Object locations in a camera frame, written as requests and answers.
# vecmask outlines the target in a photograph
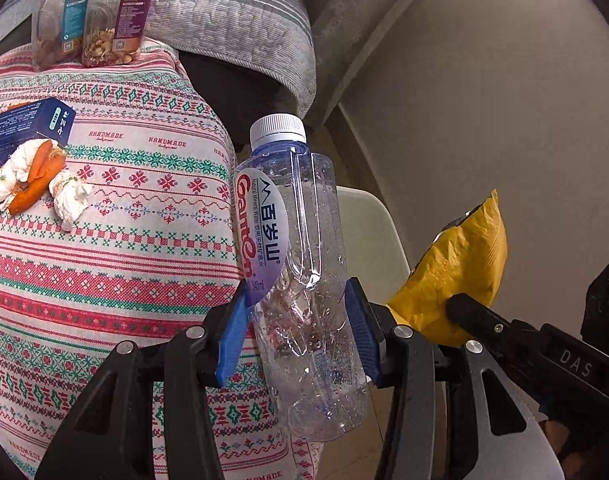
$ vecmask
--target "patterned tablecloth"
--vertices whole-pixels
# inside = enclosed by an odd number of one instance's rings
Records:
[[[116,343],[169,338],[227,301],[240,278],[235,153],[172,49],[147,42],[137,64],[40,74],[28,47],[0,58],[0,112],[50,96],[77,112],[67,166],[94,194],[71,232],[48,194],[25,214],[0,214],[0,443],[30,478]],[[162,403],[157,387],[158,478],[167,476]],[[313,478],[319,446],[280,430],[252,333],[209,406],[227,480]]]

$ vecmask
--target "bottle neck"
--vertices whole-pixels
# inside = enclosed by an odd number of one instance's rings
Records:
[[[258,146],[253,150],[251,156],[270,155],[279,152],[294,152],[297,155],[306,155],[309,153],[309,145],[300,140],[275,140]]]

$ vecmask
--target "yellow bag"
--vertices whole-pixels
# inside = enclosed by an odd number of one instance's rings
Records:
[[[447,226],[388,303],[396,322],[432,343],[461,346],[471,337],[446,317],[446,301],[465,292],[491,306],[507,261],[497,191],[459,224]]]

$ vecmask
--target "bottle label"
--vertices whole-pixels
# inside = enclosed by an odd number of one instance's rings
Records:
[[[113,36],[114,52],[134,52],[142,43],[144,25],[151,0],[120,0],[116,33]]]
[[[84,16],[87,13],[88,0],[64,0],[62,12],[62,32],[60,42],[64,54],[82,46]]]
[[[286,261],[289,221],[276,185],[260,170],[249,168],[235,178],[238,239],[249,306],[273,287]]]

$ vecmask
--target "beige wall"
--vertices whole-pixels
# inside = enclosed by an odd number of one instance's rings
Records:
[[[579,333],[609,261],[609,28],[590,0],[423,0],[341,106],[412,264],[495,187],[497,311]]]

